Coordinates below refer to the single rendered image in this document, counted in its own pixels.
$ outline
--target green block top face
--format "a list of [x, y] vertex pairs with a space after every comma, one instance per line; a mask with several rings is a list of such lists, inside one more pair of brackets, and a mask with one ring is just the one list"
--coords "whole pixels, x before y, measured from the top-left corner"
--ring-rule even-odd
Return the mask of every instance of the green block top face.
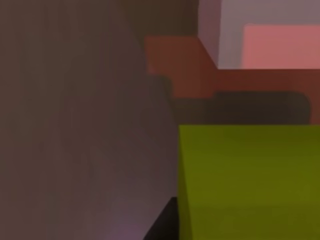
[[192, 239], [320, 234], [320, 126], [181, 125], [179, 144]]

